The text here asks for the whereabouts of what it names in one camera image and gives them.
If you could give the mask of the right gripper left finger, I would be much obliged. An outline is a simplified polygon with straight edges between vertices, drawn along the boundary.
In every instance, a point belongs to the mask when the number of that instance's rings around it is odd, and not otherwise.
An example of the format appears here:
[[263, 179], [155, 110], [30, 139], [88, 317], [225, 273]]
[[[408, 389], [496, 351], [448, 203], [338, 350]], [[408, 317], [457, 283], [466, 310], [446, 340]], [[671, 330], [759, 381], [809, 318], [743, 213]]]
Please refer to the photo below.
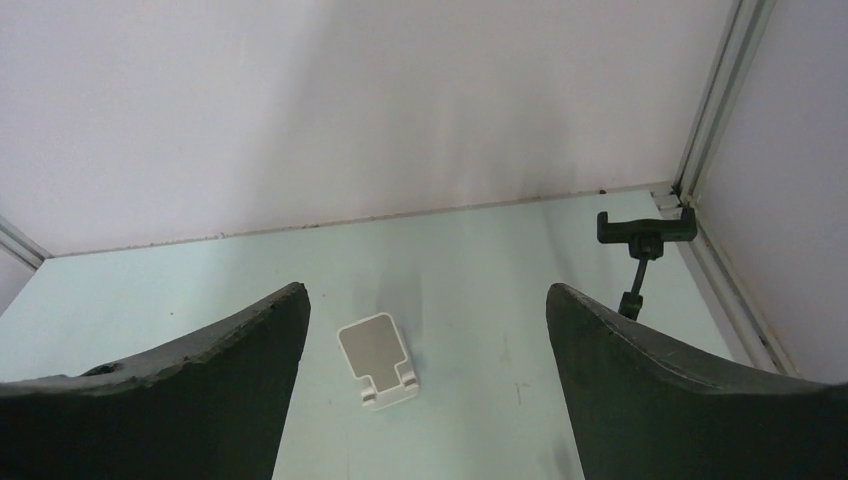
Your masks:
[[1, 386], [5, 479], [269, 479], [310, 319], [291, 283], [79, 376]]

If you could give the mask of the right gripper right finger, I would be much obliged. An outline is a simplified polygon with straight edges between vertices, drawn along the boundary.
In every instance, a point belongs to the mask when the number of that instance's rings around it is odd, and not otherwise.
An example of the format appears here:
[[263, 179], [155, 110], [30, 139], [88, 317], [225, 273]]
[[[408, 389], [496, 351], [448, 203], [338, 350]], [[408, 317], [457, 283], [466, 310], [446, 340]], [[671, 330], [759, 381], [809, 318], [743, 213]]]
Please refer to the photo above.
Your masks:
[[748, 367], [557, 283], [550, 343], [588, 479], [843, 479], [847, 388]]

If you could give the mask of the black round-base phone stand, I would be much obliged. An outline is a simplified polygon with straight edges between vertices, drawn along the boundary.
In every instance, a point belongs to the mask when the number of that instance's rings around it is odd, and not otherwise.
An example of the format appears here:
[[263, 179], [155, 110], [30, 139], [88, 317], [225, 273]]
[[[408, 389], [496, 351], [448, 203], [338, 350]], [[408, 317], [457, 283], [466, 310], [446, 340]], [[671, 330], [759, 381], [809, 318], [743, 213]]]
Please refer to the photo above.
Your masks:
[[610, 222], [608, 213], [597, 215], [596, 237], [601, 244], [626, 244], [629, 256], [638, 261], [636, 274], [629, 291], [622, 295], [618, 313], [633, 321], [643, 306], [641, 289], [651, 261], [664, 255], [666, 243], [691, 242], [698, 233], [695, 210], [684, 207], [678, 219], [639, 219]]

